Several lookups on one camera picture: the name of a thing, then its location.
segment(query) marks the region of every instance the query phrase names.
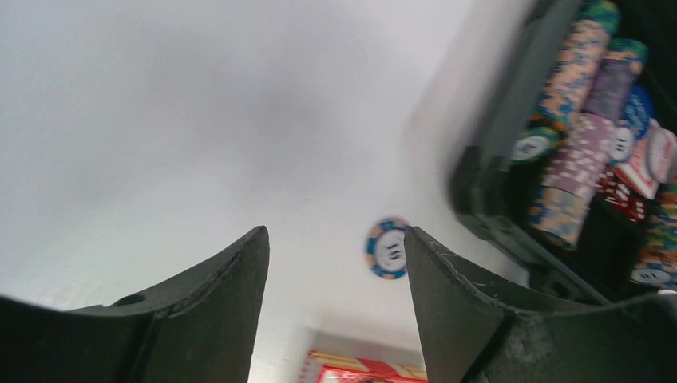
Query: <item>tabletop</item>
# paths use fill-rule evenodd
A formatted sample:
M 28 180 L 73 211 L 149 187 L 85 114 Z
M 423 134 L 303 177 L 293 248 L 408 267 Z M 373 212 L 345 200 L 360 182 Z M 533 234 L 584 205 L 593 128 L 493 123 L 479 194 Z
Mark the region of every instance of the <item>tabletop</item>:
M 320 334 L 419 353 L 407 278 L 372 274 L 365 241 L 397 216 L 524 279 L 445 182 L 531 5 L 5 4 L 0 294 L 108 305 L 262 224 L 251 382 L 294 381 Z

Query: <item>red box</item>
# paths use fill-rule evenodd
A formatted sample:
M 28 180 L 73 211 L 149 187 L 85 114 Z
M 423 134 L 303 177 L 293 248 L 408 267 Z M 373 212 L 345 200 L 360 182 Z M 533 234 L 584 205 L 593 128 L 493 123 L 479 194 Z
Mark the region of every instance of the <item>red box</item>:
M 301 371 L 300 383 L 423 383 L 426 371 L 383 361 L 342 357 L 311 351 Z

